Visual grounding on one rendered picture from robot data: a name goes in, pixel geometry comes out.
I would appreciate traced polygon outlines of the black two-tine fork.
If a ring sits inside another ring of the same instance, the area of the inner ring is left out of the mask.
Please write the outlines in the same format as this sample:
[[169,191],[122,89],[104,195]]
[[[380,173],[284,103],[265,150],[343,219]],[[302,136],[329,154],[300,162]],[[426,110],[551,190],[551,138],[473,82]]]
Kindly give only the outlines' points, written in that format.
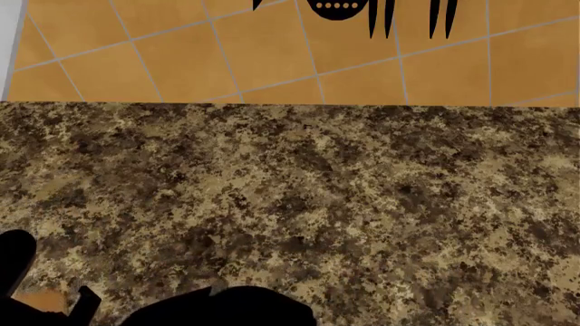
[[[454,23],[454,18],[456,15],[458,6],[458,0],[448,0],[447,7],[445,11],[445,37],[450,37],[450,32],[452,25]],[[437,26],[438,18],[440,12],[440,0],[430,0],[430,10],[429,10],[429,24],[430,24],[430,38],[433,37],[435,29]]]
[[[385,38],[388,39],[394,18],[396,0],[384,0],[384,2],[384,34]],[[374,34],[376,20],[378,17],[378,7],[379,0],[368,0],[368,24],[370,37],[373,37]]]

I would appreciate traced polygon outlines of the black slotted spoon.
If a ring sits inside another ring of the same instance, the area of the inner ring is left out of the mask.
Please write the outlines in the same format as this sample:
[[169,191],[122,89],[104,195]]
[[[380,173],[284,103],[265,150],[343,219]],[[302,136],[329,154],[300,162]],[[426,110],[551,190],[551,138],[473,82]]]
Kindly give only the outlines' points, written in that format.
[[368,0],[306,0],[311,9],[329,21],[344,21],[358,15]]

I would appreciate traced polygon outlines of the orange wooden cutting board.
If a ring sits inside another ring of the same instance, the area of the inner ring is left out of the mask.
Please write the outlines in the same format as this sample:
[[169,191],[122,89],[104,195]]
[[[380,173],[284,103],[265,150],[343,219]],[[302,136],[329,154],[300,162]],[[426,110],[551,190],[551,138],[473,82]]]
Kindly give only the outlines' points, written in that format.
[[59,290],[41,289],[16,292],[12,298],[41,312],[62,312],[63,314],[69,312],[66,292]]

